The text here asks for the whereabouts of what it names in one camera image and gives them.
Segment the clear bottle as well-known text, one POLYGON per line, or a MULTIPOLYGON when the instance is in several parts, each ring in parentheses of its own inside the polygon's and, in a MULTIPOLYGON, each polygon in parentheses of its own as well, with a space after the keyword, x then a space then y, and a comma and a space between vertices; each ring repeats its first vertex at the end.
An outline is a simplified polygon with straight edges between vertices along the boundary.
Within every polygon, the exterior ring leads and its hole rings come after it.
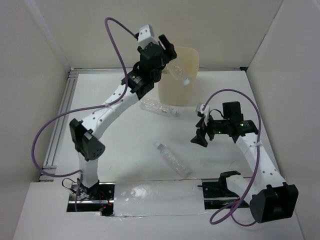
POLYGON ((177 81, 182 82, 184 86, 190 83, 190 80, 186 74, 185 67, 179 59, 173 59, 166 65, 167 70, 177 81))
POLYGON ((190 168, 166 145, 155 142, 154 147, 158 150, 161 159, 180 177, 186 179, 190 173, 190 168))
POLYGON ((175 108, 149 98, 142 98, 140 100, 140 108, 143 111, 147 111, 165 117, 178 117, 180 115, 175 108))

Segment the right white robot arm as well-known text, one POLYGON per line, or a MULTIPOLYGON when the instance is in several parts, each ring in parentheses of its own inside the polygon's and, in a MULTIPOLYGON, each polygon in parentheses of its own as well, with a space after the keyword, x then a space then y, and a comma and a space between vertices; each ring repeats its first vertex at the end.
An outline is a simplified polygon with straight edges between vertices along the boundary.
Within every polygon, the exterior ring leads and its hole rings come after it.
POLYGON ((211 109, 200 103, 196 113, 200 117, 196 124, 196 136, 191 143, 202 147, 215 135, 232 138, 243 153, 252 179, 246 180, 238 171, 226 171, 218 178, 218 190, 223 196, 245 195, 253 219, 261 224, 291 218, 298 199, 298 189, 288 184, 274 166, 262 142, 258 139, 259 130, 252 120, 245 120, 238 101, 222 104, 222 119, 213 119, 211 109))

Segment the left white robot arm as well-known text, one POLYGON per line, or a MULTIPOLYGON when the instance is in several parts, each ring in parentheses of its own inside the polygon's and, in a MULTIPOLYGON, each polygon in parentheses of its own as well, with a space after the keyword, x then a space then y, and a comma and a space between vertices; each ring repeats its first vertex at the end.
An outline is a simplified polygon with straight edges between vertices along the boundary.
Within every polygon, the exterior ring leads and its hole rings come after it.
POLYGON ((80 121, 72 119, 69 123, 82 171, 79 178, 80 192, 88 200, 94 199, 99 193, 98 159, 106 149, 100 138, 125 110, 154 88, 155 83, 161 80, 166 64, 177 58, 174 45, 167 37, 162 34, 158 39, 159 41, 149 42, 145 47, 138 47, 140 60, 128 73, 128 78, 123 78, 106 100, 104 108, 80 121))

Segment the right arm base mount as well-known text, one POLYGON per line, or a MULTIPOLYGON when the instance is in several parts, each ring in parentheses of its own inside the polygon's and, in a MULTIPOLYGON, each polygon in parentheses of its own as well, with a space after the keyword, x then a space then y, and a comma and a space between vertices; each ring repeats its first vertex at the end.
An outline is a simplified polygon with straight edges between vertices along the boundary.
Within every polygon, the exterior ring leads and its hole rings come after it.
POLYGON ((234 192, 223 191, 218 180, 205 180, 197 187, 202 190, 205 210, 218 210, 240 199, 234 192))

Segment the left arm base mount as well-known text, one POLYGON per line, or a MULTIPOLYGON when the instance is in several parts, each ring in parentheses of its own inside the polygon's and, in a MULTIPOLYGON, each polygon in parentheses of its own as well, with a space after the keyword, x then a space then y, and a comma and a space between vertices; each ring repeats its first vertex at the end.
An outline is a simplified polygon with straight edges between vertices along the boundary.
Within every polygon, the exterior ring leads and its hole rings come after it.
POLYGON ((69 197, 66 211, 74 212, 97 212, 101 216, 111 217, 114 215, 114 182, 101 182, 97 192, 89 196, 81 189, 77 191, 77 183, 71 178, 64 178, 61 185, 68 190, 69 197))

